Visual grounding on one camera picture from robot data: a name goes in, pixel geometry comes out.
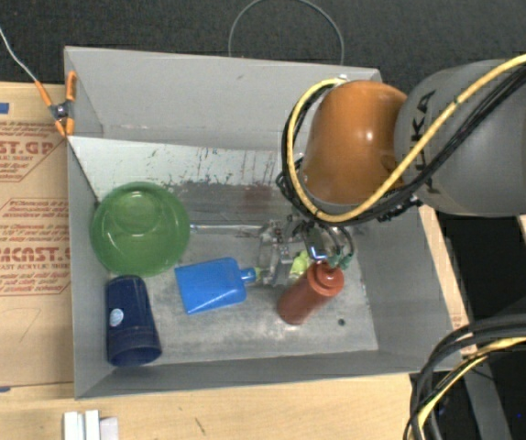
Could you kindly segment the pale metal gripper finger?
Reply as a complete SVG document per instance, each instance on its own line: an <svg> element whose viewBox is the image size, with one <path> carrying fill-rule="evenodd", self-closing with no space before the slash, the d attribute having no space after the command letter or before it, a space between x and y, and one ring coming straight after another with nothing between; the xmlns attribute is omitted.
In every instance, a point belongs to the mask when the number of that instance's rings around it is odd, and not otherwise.
<svg viewBox="0 0 526 440"><path fill-rule="evenodd" d="M293 260L294 258L287 245L273 246L266 280L267 285L273 287L287 286L290 281Z"/></svg>
<svg viewBox="0 0 526 440"><path fill-rule="evenodd" d="M259 231L258 266L273 270L279 262L279 245L282 231L277 222L269 222Z"/></svg>

